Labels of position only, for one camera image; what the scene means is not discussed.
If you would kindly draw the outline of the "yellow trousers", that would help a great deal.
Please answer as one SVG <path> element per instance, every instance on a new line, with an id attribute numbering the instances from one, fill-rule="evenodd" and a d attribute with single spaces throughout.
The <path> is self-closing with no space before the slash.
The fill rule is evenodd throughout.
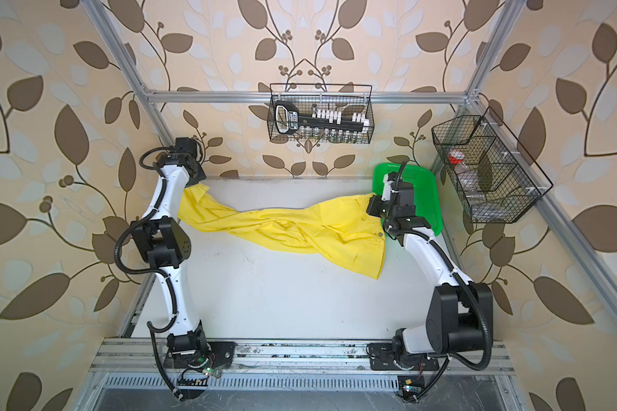
<path id="1" fill-rule="evenodd" d="M 319 254 L 357 274 L 379 279 L 386 240 L 379 217 L 368 214 L 373 195 L 351 195 L 305 209 L 238 212 L 221 205 L 198 184 L 183 191 L 179 217 L 204 233 L 224 232 L 272 251 Z"/>

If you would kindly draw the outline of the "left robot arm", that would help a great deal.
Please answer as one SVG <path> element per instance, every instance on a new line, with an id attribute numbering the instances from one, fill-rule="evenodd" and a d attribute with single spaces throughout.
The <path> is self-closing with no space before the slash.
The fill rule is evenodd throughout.
<path id="1" fill-rule="evenodd" d="M 203 368 L 212 359 L 202 321 L 189 296 L 187 264 L 192 246 L 179 223 L 185 188 L 206 179 L 198 142 L 179 137 L 170 147 L 156 147 L 140 158 L 140 167 L 155 171 L 158 182 L 141 219 L 130 224 L 117 239 L 114 263 L 128 275 L 152 273 L 159 281 L 166 302 L 168 323 L 147 322 L 152 339 L 166 337 L 169 356 L 187 361 L 190 368 Z"/>

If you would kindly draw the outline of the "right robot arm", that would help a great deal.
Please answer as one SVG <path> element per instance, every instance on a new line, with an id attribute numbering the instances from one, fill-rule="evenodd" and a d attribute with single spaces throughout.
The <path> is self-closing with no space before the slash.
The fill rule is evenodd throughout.
<path id="1" fill-rule="evenodd" d="M 413 257 L 433 293 L 425 322 L 395 333 L 394 365 L 411 370 L 435 356 L 483 371 L 494 343 L 491 289 L 467 276 L 436 241 L 432 225 L 416 211 L 415 185 L 403 174 L 403 167 L 385 174 L 382 193 L 372 197 L 367 212 L 380 217 L 384 232 Z"/>

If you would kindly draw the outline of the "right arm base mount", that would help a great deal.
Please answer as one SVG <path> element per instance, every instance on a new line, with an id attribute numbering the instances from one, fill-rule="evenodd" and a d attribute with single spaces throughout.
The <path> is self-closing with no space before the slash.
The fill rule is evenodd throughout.
<path id="1" fill-rule="evenodd" d="M 439 361 L 427 354 L 397 354 L 391 342 L 371 342 L 366 347 L 373 371 L 435 372 Z"/>

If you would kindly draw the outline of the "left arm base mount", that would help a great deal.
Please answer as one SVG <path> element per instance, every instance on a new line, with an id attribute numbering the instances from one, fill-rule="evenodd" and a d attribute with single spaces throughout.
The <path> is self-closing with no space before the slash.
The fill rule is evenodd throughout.
<path id="1" fill-rule="evenodd" d="M 200 349 L 179 352 L 169 350 L 163 365 L 169 369 L 225 368 L 235 359 L 237 344 L 234 341 L 209 340 L 207 346 L 206 353 L 202 353 Z"/>

